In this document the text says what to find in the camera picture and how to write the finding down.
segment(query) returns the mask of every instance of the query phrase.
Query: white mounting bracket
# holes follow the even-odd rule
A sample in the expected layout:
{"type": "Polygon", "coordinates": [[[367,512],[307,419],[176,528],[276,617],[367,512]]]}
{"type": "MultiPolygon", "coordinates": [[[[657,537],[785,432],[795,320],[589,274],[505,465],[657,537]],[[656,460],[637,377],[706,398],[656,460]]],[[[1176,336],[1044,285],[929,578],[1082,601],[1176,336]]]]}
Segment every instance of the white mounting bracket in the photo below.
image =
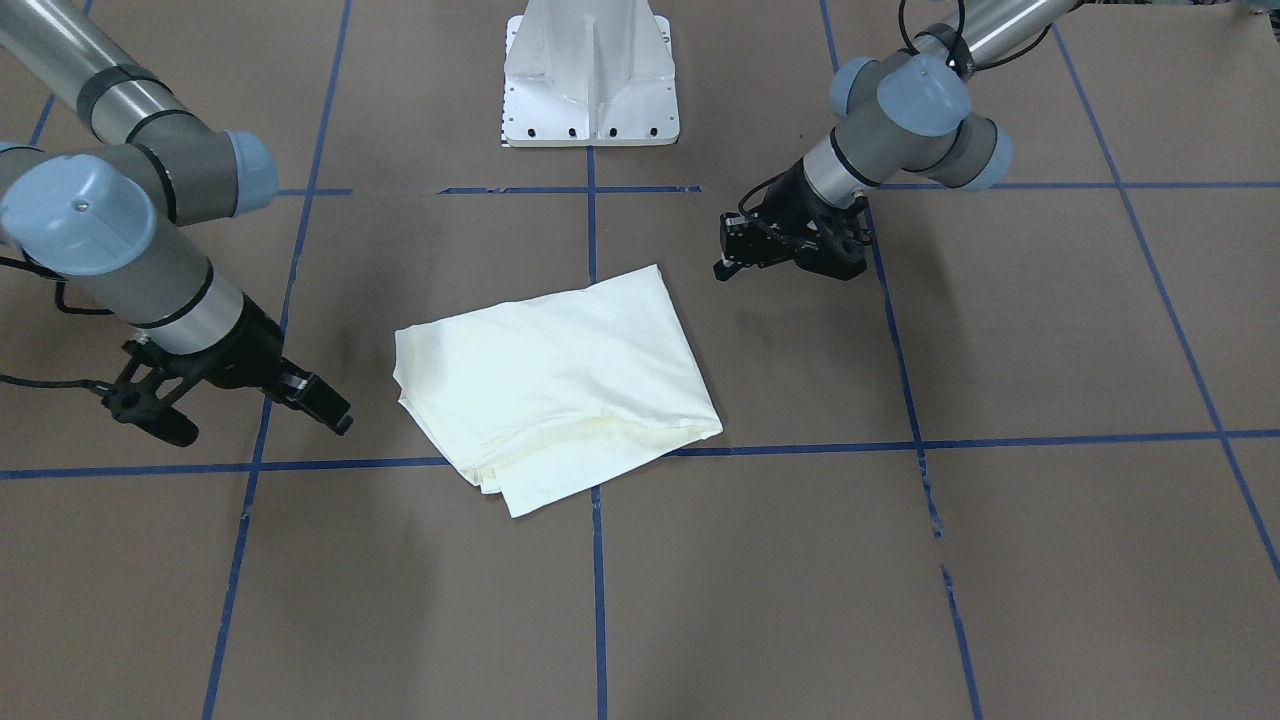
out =
{"type": "Polygon", "coordinates": [[[529,0],[507,20],[502,141],[671,145],[680,137],[671,23],[649,0],[529,0]]]}

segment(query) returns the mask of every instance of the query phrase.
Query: light blue joint cap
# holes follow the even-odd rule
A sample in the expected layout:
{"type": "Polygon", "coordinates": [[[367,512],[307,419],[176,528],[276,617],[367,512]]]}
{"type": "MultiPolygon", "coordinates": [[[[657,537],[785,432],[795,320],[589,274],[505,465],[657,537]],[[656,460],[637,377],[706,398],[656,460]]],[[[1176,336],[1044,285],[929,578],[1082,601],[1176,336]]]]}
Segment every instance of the light blue joint cap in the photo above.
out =
{"type": "Polygon", "coordinates": [[[280,187],[275,158],[251,132],[228,131],[227,137],[232,138],[232,150],[236,151],[237,193],[232,217],[266,208],[280,187]]]}
{"type": "Polygon", "coordinates": [[[827,104],[831,105],[832,113],[841,118],[849,114],[849,94],[854,91],[858,73],[874,61],[870,58],[854,58],[836,70],[836,77],[831,81],[831,90],[827,92],[827,104]]]}
{"type": "Polygon", "coordinates": [[[15,147],[26,147],[28,150],[40,150],[35,145],[23,145],[22,142],[5,142],[5,141],[0,140],[0,152],[4,152],[5,150],[13,150],[15,147]]]}
{"type": "Polygon", "coordinates": [[[60,156],[18,178],[0,224],[37,263],[64,275],[101,275],[142,255],[156,233],[151,199],[106,160],[60,156]]]}
{"type": "Polygon", "coordinates": [[[915,55],[881,81],[876,99],[902,129],[942,137],[969,117],[964,82],[933,55],[915,55]]]}
{"type": "Polygon", "coordinates": [[[957,190],[965,192],[978,192],[979,190],[987,190],[988,187],[996,184],[1005,178],[1005,173],[1009,172],[1009,167],[1014,164],[1014,138],[1005,132],[1005,128],[1000,127],[998,123],[992,123],[996,126],[996,147],[991,151],[991,158],[987,160],[987,165],[980,173],[972,181],[961,184],[957,190]]]}

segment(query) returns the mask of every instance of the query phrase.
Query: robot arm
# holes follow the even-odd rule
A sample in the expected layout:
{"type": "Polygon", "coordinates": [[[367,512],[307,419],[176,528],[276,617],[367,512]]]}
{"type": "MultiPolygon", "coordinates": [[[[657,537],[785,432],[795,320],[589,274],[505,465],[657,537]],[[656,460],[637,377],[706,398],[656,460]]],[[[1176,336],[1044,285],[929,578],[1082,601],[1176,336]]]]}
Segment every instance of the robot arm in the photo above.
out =
{"type": "Polygon", "coordinates": [[[351,405],[283,356],[279,325],[179,229],[270,204],[266,147],[210,131],[64,0],[0,0],[0,45],[108,143],[49,156],[0,142],[0,242],[140,331],[118,379],[90,387],[111,415],[191,445],[198,430],[173,405],[209,380],[260,388],[343,434],[351,405]]]}
{"type": "Polygon", "coordinates": [[[794,260],[847,281],[867,269],[869,233],[860,215],[867,193],[899,170],[947,187],[978,191],[997,183],[1012,161],[1012,141],[972,111],[965,81],[1007,61],[1024,41],[1080,0],[970,0],[884,60],[856,58],[836,73],[831,133],[785,173],[754,188],[737,213],[721,215],[716,278],[744,266],[794,260]],[[746,201],[765,190],[764,200],[746,201]]]}

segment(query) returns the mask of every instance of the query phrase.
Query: cloth fold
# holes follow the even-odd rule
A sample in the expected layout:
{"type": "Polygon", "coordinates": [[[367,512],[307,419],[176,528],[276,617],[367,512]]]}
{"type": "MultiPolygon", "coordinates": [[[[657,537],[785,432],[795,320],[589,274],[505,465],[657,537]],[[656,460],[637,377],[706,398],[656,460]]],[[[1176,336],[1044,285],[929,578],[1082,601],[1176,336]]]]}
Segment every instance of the cloth fold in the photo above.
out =
{"type": "Polygon", "coordinates": [[[512,518],[723,429],[657,265],[397,331],[394,378],[512,518]]]}

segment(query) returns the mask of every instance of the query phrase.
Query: white towel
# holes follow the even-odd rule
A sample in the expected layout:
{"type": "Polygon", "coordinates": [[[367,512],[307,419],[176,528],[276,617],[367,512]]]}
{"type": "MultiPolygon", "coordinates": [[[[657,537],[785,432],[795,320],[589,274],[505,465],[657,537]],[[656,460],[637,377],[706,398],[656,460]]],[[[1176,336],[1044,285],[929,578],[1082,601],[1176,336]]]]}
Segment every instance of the white towel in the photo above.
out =
{"type": "Polygon", "coordinates": [[[397,331],[394,378],[512,518],[723,429],[657,265],[397,331]]]}

